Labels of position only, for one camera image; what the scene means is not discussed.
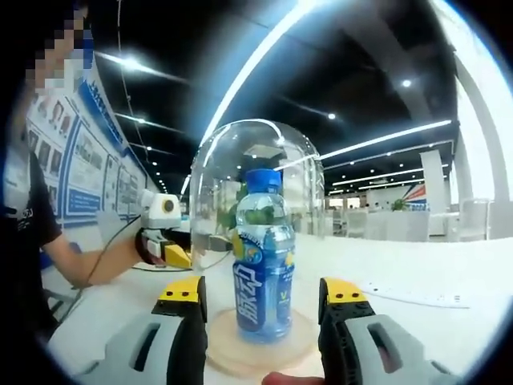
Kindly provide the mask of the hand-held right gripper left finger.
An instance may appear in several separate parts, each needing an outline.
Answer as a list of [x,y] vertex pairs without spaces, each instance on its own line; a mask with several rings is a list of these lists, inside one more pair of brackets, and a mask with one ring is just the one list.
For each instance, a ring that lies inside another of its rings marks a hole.
[[103,359],[75,376],[80,384],[202,384],[208,348],[206,282],[191,276],[166,286],[152,311],[107,342]]

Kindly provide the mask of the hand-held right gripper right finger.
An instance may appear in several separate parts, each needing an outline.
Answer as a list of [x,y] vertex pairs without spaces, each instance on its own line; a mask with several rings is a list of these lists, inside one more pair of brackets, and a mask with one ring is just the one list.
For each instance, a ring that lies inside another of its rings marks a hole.
[[422,343],[391,317],[376,314],[353,283],[321,278],[318,299],[318,349],[326,384],[462,382],[428,359]]

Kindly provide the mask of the person's right hand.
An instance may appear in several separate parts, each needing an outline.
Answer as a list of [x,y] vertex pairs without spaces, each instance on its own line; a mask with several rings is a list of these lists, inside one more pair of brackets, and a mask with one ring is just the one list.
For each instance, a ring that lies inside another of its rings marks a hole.
[[324,385],[325,380],[316,376],[293,376],[271,372],[261,381],[262,385]]

